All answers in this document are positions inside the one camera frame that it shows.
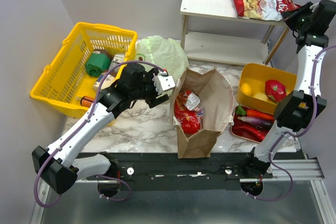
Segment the red snack packet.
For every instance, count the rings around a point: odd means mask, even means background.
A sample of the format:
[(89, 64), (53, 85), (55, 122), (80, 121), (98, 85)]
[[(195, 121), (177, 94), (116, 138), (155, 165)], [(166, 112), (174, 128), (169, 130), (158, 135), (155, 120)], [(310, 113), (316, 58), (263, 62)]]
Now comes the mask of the red snack packet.
[(181, 91), (174, 102), (174, 114), (185, 134), (195, 134), (201, 129), (203, 103), (192, 91)]

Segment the brown paper bag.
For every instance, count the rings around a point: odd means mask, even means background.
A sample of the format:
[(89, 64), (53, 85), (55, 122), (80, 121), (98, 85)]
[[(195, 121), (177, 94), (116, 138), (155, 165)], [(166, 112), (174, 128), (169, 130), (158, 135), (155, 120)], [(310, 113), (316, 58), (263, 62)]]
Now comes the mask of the brown paper bag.
[[(181, 91), (190, 90), (203, 103), (201, 129), (194, 134), (183, 132), (174, 112), (174, 103)], [(204, 74), (187, 69), (177, 80), (170, 101), (170, 123), (176, 126), (178, 158), (209, 157), (226, 126), (233, 121), (233, 91), (226, 78), (216, 69)]]

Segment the green plastic grocery bag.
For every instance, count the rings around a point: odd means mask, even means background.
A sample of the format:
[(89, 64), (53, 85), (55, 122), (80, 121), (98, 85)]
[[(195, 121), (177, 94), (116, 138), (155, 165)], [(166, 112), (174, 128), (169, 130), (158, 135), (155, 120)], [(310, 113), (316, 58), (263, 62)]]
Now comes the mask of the green plastic grocery bag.
[(177, 81), (188, 67), (188, 59), (180, 43), (159, 35), (145, 37), (136, 44), (135, 60), (151, 62), (166, 69), (174, 81)]

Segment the white chips packet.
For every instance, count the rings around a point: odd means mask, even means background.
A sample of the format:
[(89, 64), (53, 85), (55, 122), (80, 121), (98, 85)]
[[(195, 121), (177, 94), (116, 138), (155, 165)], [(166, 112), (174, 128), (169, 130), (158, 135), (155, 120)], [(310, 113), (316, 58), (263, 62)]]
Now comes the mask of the white chips packet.
[(237, 16), (244, 19), (278, 22), (283, 12), (300, 7), (293, 0), (233, 0)]

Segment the red dragon fruit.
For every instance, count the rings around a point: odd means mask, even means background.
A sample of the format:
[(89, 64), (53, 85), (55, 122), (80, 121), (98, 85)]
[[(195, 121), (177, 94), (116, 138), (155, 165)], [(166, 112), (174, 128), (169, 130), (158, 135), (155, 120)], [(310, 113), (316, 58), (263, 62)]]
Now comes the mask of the red dragon fruit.
[(287, 88), (277, 80), (267, 80), (265, 82), (265, 94), (270, 100), (280, 102), (287, 96)]

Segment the orange carrot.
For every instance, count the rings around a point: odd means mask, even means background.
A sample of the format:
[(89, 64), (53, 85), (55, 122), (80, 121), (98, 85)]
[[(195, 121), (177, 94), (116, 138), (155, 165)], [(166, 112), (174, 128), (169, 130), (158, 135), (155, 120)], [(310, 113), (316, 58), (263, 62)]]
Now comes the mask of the orange carrot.
[(235, 113), (241, 116), (255, 117), (255, 118), (270, 120), (270, 121), (274, 120), (274, 117), (270, 114), (266, 114), (266, 113), (256, 111), (253, 109), (244, 109), (240, 105), (236, 107)]

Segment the yellow potato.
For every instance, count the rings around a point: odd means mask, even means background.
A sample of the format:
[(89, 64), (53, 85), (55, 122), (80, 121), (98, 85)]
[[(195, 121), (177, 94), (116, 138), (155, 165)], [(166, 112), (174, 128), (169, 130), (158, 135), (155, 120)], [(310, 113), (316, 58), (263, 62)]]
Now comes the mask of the yellow potato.
[(261, 100), (261, 101), (265, 101), (265, 102), (269, 101), (268, 96), (265, 93), (261, 93), (261, 92), (254, 94), (253, 98)]

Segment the red chili pepper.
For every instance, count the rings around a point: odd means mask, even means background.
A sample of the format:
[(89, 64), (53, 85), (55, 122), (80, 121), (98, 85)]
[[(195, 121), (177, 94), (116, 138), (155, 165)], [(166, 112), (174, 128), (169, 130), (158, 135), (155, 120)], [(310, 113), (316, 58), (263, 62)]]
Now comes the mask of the red chili pepper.
[(244, 132), (248, 132), (250, 134), (253, 134), (255, 137), (258, 138), (258, 140), (261, 142), (265, 139), (265, 134), (263, 132), (258, 131), (255, 128), (252, 128), (250, 126), (237, 126), (235, 127), (236, 130), (241, 130)]

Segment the purple eggplant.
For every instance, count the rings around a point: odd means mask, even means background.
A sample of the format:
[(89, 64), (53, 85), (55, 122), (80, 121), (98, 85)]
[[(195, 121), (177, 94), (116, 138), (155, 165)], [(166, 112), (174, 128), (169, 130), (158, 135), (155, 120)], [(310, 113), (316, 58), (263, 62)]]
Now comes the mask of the purple eggplant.
[(251, 116), (239, 116), (238, 119), (241, 120), (242, 122), (249, 123), (253, 126), (260, 127), (263, 129), (268, 129), (268, 130), (271, 129), (274, 123), (272, 120), (265, 120), (261, 118), (251, 117)]

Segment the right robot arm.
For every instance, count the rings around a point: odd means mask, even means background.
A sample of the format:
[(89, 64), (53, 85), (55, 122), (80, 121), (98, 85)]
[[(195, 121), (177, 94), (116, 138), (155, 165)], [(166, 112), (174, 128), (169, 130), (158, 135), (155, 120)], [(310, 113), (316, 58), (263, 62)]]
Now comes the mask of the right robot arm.
[(265, 139), (247, 154), (242, 163), (241, 171), (245, 178), (265, 174), (286, 137), (304, 135), (327, 106), (327, 101), (321, 97), (319, 81), (323, 59), (330, 49), (325, 33), (335, 16), (335, 2), (308, 2), (296, 10), (284, 12), (282, 16), (296, 38), (299, 62), (296, 85), (278, 103), (275, 122)]

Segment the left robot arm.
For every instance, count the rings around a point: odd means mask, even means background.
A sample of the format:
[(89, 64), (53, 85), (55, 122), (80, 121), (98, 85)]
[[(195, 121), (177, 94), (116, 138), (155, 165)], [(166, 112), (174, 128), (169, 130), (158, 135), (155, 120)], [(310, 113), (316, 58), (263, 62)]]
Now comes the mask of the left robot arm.
[(65, 193), (82, 178), (101, 175), (112, 179), (117, 170), (106, 154), (90, 158), (78, 158), (78, 154), (101, 129), (138, 100), (154, 108), (169, 99), (166, 92), (175, 87), (173, 77), (156, 65), (146, 71), (144, 64), (140, 61), (119, 64), (120, 77), (97, 92), (84, 116), (47, 148), (38, 146), (33, 150), (37, 178), (43, 179), (57, 194)]

